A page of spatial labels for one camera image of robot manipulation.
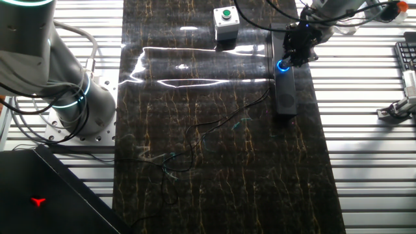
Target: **metal grating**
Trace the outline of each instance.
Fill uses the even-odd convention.
[[[296,6],[300,12],[299,0]],[[353,36],[336,34],[316,48],[320,58],[310,64],[348,234],[416,233],[416,125],[407,120],[393,126],[376,115],[376,109],[403,97],[394,44],[404,41],[405,31],[416,31],[416,10],[408,14],[401,25],[369,23]],[[56,20],[97,38],[96,73],[101,83],[118,82],[122,16],[122,0],[58,1]],[[90,42],[71,32],[60,30],[59,34],[85,63]],[[30,100],[20,98],[19,102],[33,109]],[[27,116],[27,121],[44,133],[41,118]],[[5,150],[18,144],[32,143],[12,123]],[[84,155],[57,156],[111,206],[112,163]]]

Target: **red light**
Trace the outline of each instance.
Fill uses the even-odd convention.
[[[398,6],[398,12],[406,12],[409,9],[409,5],[404,2],[404,1],[400,1],[397,3]]]
[[[45,198],[41,198],[41,199],[31,198],[31,201],[32,201],[32,202],[34,202],[34,204],[35,204],[37,207],[40,207],[40,204],[41,204],[42,202],[46,201],[46,199],[45,199]]]

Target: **black marble surface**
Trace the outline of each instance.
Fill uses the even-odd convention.
[[[187,149],[187,127],[268,89],[266,31],[241,19],[236,48],[216,45],[213,9],[229,5],[125,0],[117,159],[159,164]],[[278,5],[296,14],[293,1]],[[261,25],[287,22],[263,1],[240,0],[240,7]],[[117,214],[128,224],[155,215],[136,222],[136,233],[345,233],[310,72],[294,72],[299,115],[288,125],[273,119],[268,97],[207,134],[188,172],[116,162]],[[192,128],[188,139],[197,143],[215,125]],[[186,153],[167,166],[186,169],[190,160]]]

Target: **keyboard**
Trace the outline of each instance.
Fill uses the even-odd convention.
[[[395,46],[398,63],[403,72],[416,70],[416,43],[398,42]],[[413,67],[410,66],[410,60],[414,58]]]

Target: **green button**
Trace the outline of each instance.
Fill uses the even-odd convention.
[[[231,12],[229,10],[224,10],[222,13],[225,16],[229,16],[231,14]]]
[[[229,10],[223,10],[222,11],[222,18],[225,20],[228,20],[231,18],[231,11]]]

